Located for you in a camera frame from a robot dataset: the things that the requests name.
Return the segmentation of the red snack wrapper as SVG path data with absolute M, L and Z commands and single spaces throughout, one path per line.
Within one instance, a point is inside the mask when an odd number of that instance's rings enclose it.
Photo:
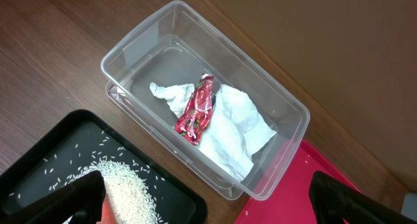
M 185 112 L 174 125 L 174 130 L 193 146 L 201 142 L 213 112 L 212 88 L 214 76 L 203 74 L 186 104 Z

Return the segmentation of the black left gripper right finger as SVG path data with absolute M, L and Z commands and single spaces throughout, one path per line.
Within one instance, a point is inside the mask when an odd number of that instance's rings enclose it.
M 416 224 L 322 171 L 315 171 L 309 199 L 317 224 Z

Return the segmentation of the white rice pile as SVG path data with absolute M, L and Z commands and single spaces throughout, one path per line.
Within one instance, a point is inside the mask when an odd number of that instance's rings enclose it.
M 168 223 L 158 211 L 158 176 L 121 141 L 93 125 L 65 135 L 19 179 L 2 202 L 12 214 L 69 185 L 92 171 L 100 171 L 118 223 Z

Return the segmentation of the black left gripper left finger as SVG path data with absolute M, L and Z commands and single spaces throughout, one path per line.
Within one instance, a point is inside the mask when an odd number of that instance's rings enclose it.
M 102 220 L 104 179 L 93 171 L 1 220 L 2 224 L 96 224 Z

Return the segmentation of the orange carrot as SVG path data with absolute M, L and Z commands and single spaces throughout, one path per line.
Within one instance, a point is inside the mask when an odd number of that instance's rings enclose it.
M 118 224 L 113 208 L 109 201 L 109 197 L 106 195 L 102 204 L 102 215 L 101 220 L 97 221 L 96 224 Z

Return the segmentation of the white paper napkin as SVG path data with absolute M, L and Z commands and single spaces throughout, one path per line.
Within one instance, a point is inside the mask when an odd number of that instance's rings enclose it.
M 197 85 L 160 87 L 151 83 L 152 95 L 166 100 L 177 120 Z M 241 182 L 250 173 L 252 156 L 275 136 L 249 96 L 238 89 L 221 85 L 212 93 L 213 112 L 197 149 L 235 180 Z

